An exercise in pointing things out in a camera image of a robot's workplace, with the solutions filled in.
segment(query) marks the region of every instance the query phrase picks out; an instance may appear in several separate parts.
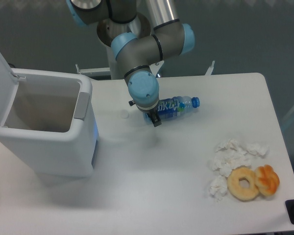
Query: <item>blue joint cap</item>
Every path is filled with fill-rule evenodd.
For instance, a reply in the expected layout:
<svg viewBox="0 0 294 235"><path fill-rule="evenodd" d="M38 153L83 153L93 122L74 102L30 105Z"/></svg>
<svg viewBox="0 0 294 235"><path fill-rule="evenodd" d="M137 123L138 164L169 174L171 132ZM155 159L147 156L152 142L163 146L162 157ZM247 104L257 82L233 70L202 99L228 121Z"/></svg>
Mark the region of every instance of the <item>blue joint cap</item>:
<svg viewBox="0 0 294 235"><path fill-rule="evenodd" d="M114 54L114 58L117 59L119 52L133 39L137 39L134 33L123 33L115 37L111 43L111 48Z"/></svg>
<svg viewBox="0 0 294 235"><path fill-rule="evenodd" d="M184 46L181 52L182 54L185 54L186 52L189 52L193 50L195 46L195 34L189 24L182 24L184 28Z"/></svg>
<svg viewBox="0 0 294 235"><path fill-rule="evenodd" d="M67 2L67 5L68 5L68 7L69 7L69 9L70 9L70 12L71 12L71 14L72 14L72 16L73 16L73 19L75 20L75 22L77 23L77 25L80 26L80 27L85 27L85 26L87 26L87 24L85 24L85 23L82 21L82 19L78 16L78 14L76 13L74 7L72 6L71 1L70 1L70 0L66 0L66 2Z"/></svg>
<svg viewBox="0 0 294 235"><path fill-rule="evenodd" d="M192 98L192 105L193 105L193 108L197 108L200 106L200 100L198 97L193 97Z"/></svg>
<svg viewBox="0 0 294 235"><path fill-rule="evenodd" d="M159 97L159 83L152 73L139 71L131 76L128 92L138 105L154 104Z"/></svg>

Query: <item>donut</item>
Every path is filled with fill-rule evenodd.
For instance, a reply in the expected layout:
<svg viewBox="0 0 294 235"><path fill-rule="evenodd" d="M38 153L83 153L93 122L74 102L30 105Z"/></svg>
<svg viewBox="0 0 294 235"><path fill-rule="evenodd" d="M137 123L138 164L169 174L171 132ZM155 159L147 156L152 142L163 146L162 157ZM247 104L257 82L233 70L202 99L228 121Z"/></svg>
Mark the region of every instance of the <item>donut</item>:
<svg viewBox="0 0 294 235"><path fill-rule="evenodd" d="M264 196L272 196L280 185L278 175L270 165L260 166L255 169L255 184Z"/></svg>
<svg viewBox="0 0 294 235"><path fill-rule="evenodd" d="M247 180L249 182L249 187L242 187L240 185L240 180ZM255 173L247 167L233 170L227 178L227 186L229 191L242 201L252 200L259 193L259 190L255 185Z"/></svg>

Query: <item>white table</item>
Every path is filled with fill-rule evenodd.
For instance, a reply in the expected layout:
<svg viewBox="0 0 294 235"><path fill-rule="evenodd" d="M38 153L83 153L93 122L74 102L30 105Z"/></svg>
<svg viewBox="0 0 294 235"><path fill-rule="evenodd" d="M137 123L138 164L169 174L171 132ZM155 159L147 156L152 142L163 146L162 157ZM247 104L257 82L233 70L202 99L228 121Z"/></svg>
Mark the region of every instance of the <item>white table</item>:
<svg viewBox="0 0 294 235"><path fill-rule="evenodd" d="M222 235L294 230L294 175L265 79L257 73L160 78L160 98L198 96L198 112L159 127L130 107L124 81L94 81L100 145L91 178L35 174L0 144L0 235ZM129 118L120 118L121 110ZM208 195L215 145L270 146L280 188L241 202Z"/></svg>

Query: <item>trash bin lid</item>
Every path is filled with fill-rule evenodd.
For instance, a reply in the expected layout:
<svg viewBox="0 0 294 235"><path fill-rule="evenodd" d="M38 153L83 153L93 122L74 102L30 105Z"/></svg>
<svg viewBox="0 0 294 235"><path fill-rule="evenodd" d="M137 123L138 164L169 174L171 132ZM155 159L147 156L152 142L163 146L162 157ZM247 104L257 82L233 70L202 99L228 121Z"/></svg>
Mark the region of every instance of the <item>trash bin lid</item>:
<svg viewBox="0 0 294 235"><path fill-rule="evenodd" d="M12 107L18 79L0 53L0 126L3 126Z"/></svg>

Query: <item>orange object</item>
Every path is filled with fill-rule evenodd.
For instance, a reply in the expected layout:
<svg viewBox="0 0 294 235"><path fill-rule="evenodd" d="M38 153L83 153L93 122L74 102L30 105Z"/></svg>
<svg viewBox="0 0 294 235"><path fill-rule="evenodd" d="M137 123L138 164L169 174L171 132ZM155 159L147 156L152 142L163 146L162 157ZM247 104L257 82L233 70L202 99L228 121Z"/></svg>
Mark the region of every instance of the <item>orange object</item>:
<svg viewBox="0 0 294 235"><path fill-rule="evenodd" d="M261 194L271 196L277 191L280 179L270 165L264 165L255 170L255 185Z"/></svg>

